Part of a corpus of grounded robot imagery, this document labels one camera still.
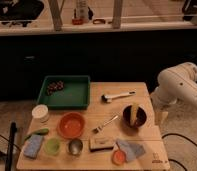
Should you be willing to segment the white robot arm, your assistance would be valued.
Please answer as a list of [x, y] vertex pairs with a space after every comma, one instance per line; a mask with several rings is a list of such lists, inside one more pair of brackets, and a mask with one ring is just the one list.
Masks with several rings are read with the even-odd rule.
[[158, 86], [150, 94], [155, 112], [155, 124], [161, 125], [168, 116], [167, 108], [185, 101], [197, 109], [197, 65], [185, 62], [162, 70]]

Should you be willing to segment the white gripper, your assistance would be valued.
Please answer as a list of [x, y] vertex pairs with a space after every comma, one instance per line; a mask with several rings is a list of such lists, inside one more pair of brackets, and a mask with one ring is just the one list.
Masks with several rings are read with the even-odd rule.
[[168, 112], [164, 110], [174, 105], [177, 102], [177, 98], [162, 87], [156, 87], [150, 94], [150, 98], [155, 111], [155, 124], [161, 125], [168, 116]]

